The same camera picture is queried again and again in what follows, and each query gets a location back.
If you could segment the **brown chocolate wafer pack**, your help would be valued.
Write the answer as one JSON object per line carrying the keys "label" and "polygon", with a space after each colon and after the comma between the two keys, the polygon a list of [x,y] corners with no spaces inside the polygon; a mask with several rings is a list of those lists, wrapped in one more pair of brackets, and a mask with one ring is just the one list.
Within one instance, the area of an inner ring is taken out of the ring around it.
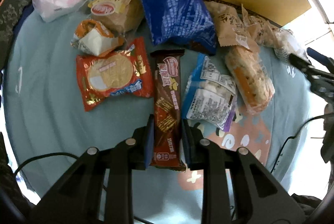
{"label": "brown chocolate wafer pack", "polygon": [[151,165],[185,171],[181,160],[181,57],[184,49],[156,50],[154,59],[154,149]]}

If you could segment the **red cracker pack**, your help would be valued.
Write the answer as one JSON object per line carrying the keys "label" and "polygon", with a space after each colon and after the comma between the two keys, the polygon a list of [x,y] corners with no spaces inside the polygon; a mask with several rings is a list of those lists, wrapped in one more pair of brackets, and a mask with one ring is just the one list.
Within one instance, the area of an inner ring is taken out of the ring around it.
{"label": "red cracker pack", "polygon": [[76,77],[86,112],[108,97],[124,94],[153,97],[153,77],[143,37],[105,57],[78,55]]}

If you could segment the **kraft paper snack bag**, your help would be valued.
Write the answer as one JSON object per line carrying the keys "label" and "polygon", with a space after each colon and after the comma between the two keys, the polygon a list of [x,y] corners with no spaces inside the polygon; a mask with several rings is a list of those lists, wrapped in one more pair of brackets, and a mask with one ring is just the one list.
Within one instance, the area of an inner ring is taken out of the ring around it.
{"label": "kraft paper snack bag", "polygon": [[204,3],[213,18],[221,47],[240,46],[254,53],[260,52],[234,7],[213,1]]}

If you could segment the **white blue label pack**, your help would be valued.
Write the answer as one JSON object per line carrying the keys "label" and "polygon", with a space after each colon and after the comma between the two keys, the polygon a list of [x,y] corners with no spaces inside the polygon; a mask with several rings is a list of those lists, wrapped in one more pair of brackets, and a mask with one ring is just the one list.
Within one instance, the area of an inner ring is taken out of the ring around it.
{"label": "white blue label pack", "polygon": [[203,120],[228,132],[235,106],[237,88],[234,79],[219,72],[209,56],[199,54],[189,76],[182,103],[182,118]]}

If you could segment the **clear white candy pack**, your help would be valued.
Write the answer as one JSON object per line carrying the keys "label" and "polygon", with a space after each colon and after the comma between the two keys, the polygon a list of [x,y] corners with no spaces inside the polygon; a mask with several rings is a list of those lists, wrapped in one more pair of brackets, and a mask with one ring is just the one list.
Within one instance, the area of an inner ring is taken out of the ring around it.
{"label": "clear white candy pack", "polygon": [[291,30],[276,29],[273,34],[276,37],[274,52],[282,62],[289,64],[290,54],[294,54],[307,62],[309,61],[305,47],[295,39]]}

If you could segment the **orange bread clear pack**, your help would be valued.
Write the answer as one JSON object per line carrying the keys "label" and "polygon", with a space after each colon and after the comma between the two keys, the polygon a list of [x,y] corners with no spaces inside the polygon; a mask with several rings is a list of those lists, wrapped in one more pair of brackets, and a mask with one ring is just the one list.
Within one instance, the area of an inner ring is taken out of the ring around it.
{"label": "orange bread clear pack", "polygon": [[265,110],[275,89],[259,54],[242,46],[232,46],[225,55],[225,63],[247,111],[254,115]]}

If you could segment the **light blue tablecloth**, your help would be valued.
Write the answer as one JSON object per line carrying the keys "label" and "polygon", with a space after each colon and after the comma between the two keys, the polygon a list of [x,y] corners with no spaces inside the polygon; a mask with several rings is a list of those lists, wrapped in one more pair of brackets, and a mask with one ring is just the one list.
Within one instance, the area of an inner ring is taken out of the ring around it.
{"label": "light blue tablecloth", "polygon": [[[110,97],[84,111],[75,75],[77,51],[70,46],[82,18],[76,12],[46,23],[32,13],[19,31],[5,77],[6,126],[19,161],[49,152],[81,154],[90,146],[111,148],[153,112],[152,100],[134,95]],[[282,180],[305,141],[304,136],[287,137],[307,118],[309,86],[303,74],[289,74],[272,49],[262,48],[260,56],[275,87],[268,107],[258,116],[245,115],[223,137],[204,124],[204,136],[222,149],[239,147],[244,135],[259,139],[269,150],[268,167],[279,151],[287,152],[275,174]],[[155,167],[135,172],[135,214],[154,223],[199,223],[203,181],[192,183],[190,176]]]}

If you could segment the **orange white triangle snack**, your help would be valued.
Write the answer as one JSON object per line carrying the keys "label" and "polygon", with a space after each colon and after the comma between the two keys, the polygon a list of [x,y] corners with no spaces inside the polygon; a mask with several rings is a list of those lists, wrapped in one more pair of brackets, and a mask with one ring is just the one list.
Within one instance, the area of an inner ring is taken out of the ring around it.
{"label": "orange white triangle snack", "polygon": [[115,36],[103,23],[85,19],[75,29],[70,45],[81,52],[104,57],[124,44],[121,36]]}

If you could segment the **blue snack bag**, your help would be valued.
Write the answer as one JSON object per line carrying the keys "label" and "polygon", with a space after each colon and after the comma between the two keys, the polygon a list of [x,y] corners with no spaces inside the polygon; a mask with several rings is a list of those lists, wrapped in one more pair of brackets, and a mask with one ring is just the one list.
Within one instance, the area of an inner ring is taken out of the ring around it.
{"label": "blue snack bag", "polygon": [[172,42],[215,55],[213,18],[203,0],[141,0],[153,45]]}

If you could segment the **round bun clear pack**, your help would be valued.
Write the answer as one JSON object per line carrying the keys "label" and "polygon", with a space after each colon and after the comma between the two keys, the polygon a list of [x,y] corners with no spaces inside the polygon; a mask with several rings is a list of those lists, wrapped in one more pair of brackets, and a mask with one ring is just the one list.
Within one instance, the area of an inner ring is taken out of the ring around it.
{"label": "round bun clear pack", "polygon": [[88,8],[94,20],[119,34],[137,29],[144,18],[141,0],[93,0]]}

